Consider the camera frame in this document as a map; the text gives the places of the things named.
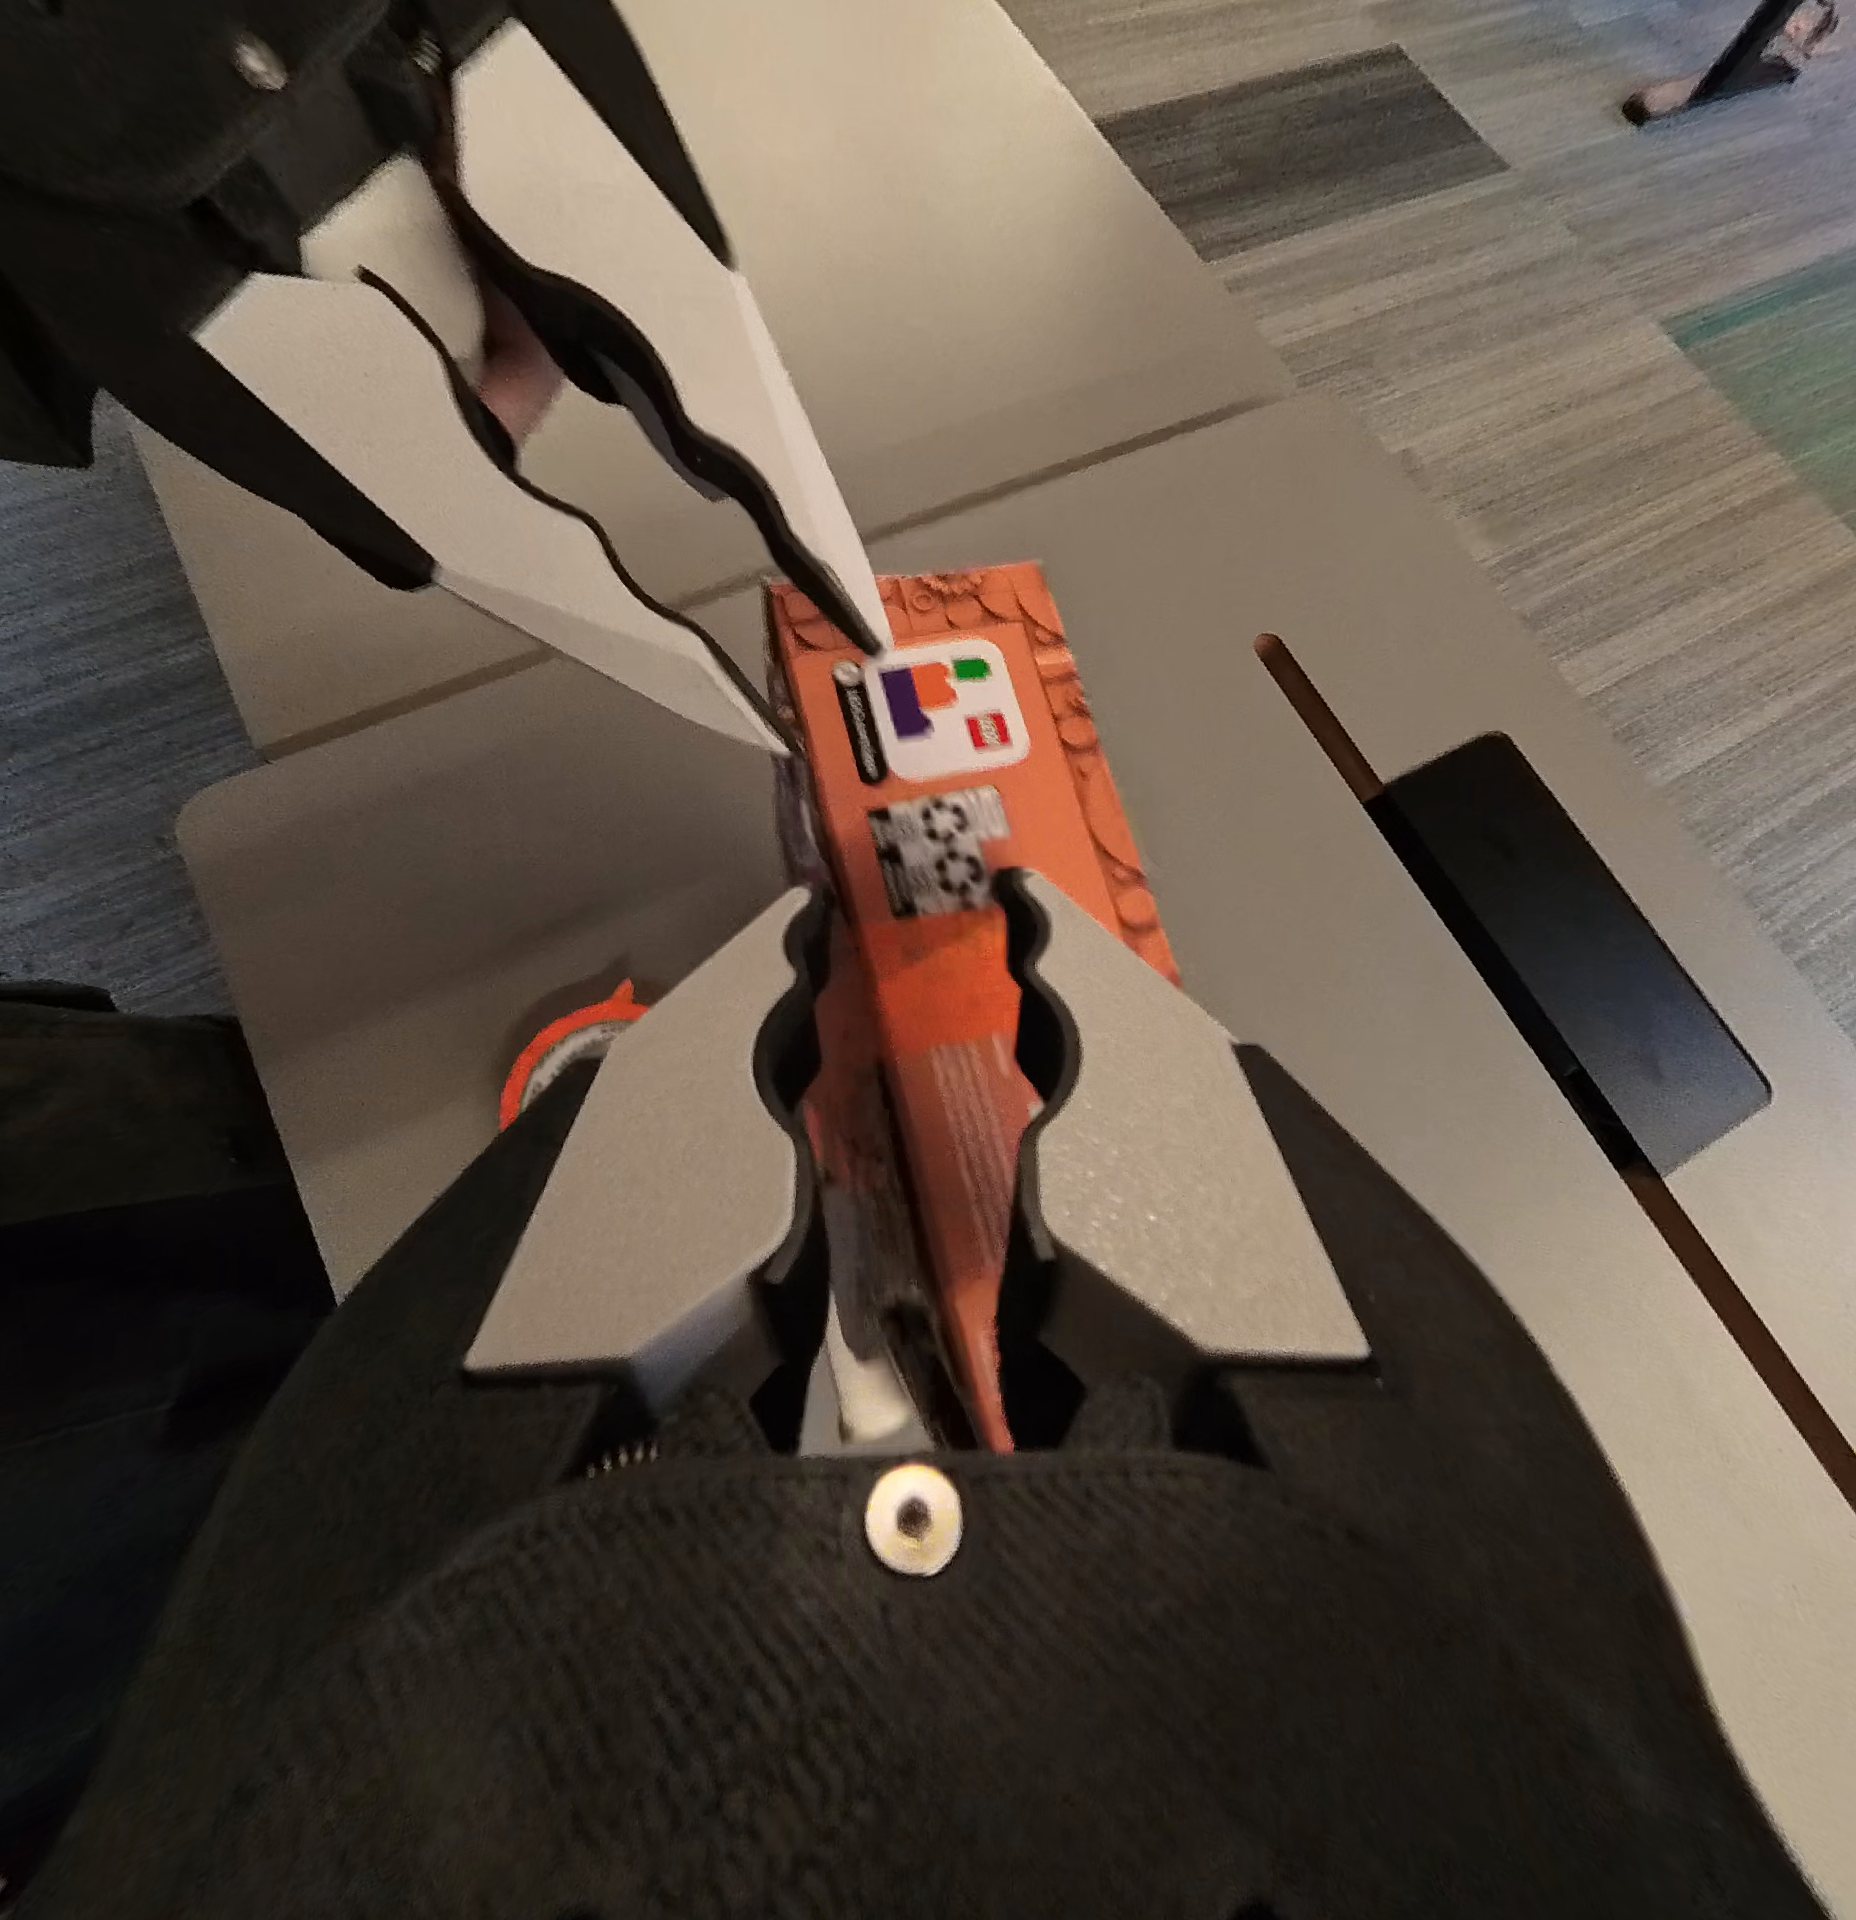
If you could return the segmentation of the person's black jacket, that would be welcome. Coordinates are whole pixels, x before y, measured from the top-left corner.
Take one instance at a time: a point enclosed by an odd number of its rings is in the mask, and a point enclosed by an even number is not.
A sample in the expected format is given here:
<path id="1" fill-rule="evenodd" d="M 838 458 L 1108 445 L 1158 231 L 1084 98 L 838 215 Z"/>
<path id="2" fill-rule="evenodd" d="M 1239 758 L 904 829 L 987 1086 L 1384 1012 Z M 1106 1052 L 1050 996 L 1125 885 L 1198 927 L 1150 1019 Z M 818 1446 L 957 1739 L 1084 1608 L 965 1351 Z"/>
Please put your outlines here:
<path id="1" fill-rule="evenodd" d="M 0 977 L 0 1895 L 333 1301 L 233 1021 Z"/>

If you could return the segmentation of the black orchid lego box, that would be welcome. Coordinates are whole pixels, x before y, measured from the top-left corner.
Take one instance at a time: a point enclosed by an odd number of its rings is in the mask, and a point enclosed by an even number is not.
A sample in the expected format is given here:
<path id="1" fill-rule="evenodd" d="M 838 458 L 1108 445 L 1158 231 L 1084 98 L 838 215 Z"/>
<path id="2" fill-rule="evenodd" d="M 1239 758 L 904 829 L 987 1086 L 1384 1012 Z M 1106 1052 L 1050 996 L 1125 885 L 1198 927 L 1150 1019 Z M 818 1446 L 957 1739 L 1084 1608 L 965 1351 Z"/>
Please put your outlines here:
<path id="1" fill-rule="evenodd" d="M 1032 868 L 1179 980 L 1170 939 L 1035 561 L 875 583 L 884 656 L 840 636 L 803 591 L 761 590 L 770 706 L 803 746 L 776 797 L 790 875 L 827 881 L 860 927 L 999 909 Z M 952 1411 L 959 1445 L 1013 1450 L 997 1351 L 1013 1161 L 1035 1093 L 967 1044 L 905 1064 L 821 1064 L 806 1125 L 830 1212 L 840 1328 L 855 1356 L 891 1334 Z"/>

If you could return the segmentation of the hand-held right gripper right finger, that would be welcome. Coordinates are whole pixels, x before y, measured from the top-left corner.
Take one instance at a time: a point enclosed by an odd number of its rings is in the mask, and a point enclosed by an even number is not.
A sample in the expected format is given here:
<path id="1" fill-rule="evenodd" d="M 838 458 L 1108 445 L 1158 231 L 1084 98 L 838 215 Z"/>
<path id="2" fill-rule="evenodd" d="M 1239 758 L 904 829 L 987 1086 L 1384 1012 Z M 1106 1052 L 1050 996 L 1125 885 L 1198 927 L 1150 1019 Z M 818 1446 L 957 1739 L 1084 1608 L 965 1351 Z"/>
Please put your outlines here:
<path id="1" fill-rule="evenodd" d="M 999 880 L 1035 1093 L 999 1286 L 1004 1398 L 1060 1371 L 1177 1398 L 1241 1365 L 1365 1364 L 1232 1033 L 1057 884 Z"/>

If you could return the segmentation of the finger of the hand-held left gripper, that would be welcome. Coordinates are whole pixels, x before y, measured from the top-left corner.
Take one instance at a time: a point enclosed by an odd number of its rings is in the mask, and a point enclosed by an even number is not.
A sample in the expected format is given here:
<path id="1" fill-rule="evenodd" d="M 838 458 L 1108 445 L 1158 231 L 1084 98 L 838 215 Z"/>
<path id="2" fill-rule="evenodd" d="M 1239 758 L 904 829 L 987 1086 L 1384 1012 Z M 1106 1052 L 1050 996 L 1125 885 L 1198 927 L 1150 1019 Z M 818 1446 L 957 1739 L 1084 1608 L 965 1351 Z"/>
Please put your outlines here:
<path id="1" fill-rule="evenodd" d="M 422 547 L 434 585 L 696 727 L 790 754 L 718 642 L 484 446 L 472 391 L 381 275 L 254 273 L 197 342 Z"/>
<path id="2" fill-rule="evenodd" d="M 887 614 L 749 278 L 621 19 L 505 19 L 452 70 L 465 237 L 570 378 L 744 511 L 864 654 Z"/>

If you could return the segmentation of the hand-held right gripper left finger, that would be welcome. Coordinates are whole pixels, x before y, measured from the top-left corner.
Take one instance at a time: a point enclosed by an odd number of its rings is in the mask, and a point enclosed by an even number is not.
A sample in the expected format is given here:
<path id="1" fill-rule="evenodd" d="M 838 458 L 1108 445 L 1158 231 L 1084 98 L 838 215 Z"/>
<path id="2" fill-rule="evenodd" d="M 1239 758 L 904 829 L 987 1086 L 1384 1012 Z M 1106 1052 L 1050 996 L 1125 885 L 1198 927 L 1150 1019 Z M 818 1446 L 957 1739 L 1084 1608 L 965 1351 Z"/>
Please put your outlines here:
<path id="1" fill-rule="evenodd" d="M 609 1044 L 464 1375 L 606 1381 L 649 1424 L 692 1387 L 799 1438 L 829 1315 L 802 1096 L 830 897 L 796 885 Z"/>

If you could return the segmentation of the orange masking tape roll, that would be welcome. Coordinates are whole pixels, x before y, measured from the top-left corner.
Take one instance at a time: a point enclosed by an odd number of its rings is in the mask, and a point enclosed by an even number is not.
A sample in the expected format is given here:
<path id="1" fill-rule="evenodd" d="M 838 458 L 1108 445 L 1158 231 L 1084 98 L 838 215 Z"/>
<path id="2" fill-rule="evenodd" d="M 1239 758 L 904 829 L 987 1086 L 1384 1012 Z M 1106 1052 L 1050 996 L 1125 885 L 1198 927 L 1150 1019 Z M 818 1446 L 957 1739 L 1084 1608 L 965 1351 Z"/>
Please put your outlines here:
<path id="1" fill-rule="evenodd" d="M 538 1002 L 511 1040 L 496 1129 L 505 1132 L 566 1069 L 597 1062 L 644 1012 L 648 1002 L 627 975 L 582 980 Z"/>

